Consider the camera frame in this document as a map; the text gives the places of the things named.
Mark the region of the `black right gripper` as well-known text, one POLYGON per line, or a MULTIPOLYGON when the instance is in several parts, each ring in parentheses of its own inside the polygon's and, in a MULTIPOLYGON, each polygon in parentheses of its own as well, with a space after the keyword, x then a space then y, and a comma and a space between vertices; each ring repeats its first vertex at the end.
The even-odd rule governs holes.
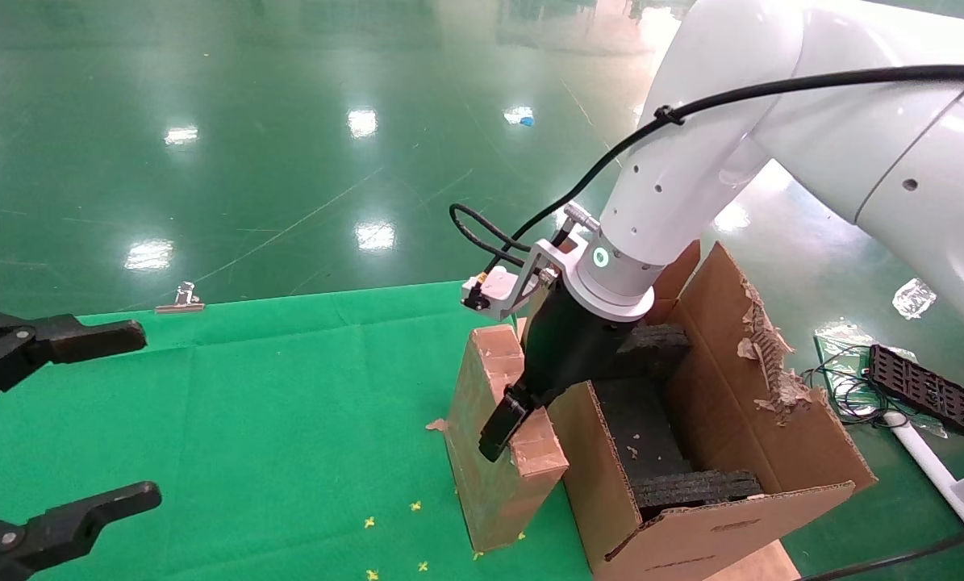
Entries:
POLYGON ((589 311, 563 284, 555 284, 530 317, 524 371, 479 433, 479 453, 496 462, 531 413, 549 406, 569 387, 596 378, 639 320, 614 321, 589 311))

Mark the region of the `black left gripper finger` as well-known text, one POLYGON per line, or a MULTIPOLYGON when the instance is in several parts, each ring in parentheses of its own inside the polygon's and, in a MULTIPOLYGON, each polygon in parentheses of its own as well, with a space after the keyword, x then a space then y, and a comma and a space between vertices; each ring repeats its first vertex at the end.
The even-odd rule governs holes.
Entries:
POLYGON ((0 580, 28 580, 84 558, 110 523, 151 511, 161 501, 160 487, 138 482, 50 508, 24 525, 0 520, 0 580))
POLYGON ((135 320, 85 326, 72 314, 25 320, 0 312, 0 394, 9 392, 47 364, 73 364, 148 345, 135 320))

